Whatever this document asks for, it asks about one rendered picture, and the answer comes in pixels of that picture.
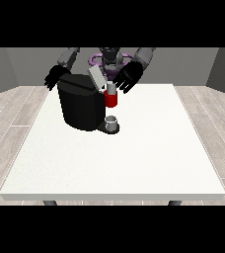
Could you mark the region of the black coffee machine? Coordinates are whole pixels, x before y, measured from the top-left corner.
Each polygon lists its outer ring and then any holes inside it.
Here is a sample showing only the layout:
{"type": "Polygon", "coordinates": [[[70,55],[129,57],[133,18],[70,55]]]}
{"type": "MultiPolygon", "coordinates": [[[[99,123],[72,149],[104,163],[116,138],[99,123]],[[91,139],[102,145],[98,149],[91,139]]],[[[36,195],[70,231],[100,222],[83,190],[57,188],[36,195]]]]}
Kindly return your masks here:
{"type": "Polygon", "coordinates": [[[108,130],[105,95],[96,89],[89,75],[65,73],[59,78],[57,90],[68,125],[84,131],[119,132],[119,124],[108,130]]]}

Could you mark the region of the small grey coffee pod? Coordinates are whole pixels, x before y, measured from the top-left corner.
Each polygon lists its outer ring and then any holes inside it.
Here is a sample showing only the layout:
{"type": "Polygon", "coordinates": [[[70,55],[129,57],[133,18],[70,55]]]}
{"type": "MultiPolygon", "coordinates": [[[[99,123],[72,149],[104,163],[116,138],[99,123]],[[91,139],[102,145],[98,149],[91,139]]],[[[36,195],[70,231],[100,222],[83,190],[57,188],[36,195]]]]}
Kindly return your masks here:
{"type": "Polygon", "coordinates": [[[109,95],[114,95],[116,93],[116,87],[112,81],[107,82],[107,93],[109,95]]]}

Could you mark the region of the pale grey machine lid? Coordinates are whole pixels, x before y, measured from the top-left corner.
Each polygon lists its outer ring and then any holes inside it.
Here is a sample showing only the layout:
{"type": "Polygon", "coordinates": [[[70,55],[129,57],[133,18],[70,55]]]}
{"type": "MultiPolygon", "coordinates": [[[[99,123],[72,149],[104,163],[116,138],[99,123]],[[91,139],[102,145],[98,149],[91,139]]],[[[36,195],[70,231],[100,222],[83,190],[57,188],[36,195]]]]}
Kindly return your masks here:
{"type": "Polygon", "coordinates": [[[97,90],[101,90],[107,83],[98,65],[94,65],[88,69],[88,74],[91,77],[97,90]]]}

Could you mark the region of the small grey cup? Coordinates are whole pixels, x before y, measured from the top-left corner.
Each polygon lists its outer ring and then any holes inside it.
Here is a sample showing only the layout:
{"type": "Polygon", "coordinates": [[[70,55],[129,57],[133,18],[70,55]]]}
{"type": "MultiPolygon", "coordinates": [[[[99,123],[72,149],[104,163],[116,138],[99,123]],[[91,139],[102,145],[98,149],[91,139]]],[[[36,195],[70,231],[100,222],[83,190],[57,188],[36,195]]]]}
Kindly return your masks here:
{"type": "Polygon", "coordinates": [[[107,131],[117,130],[117,118],[115,116],[107,116],[105,118],[105,124],[107,131]]]}

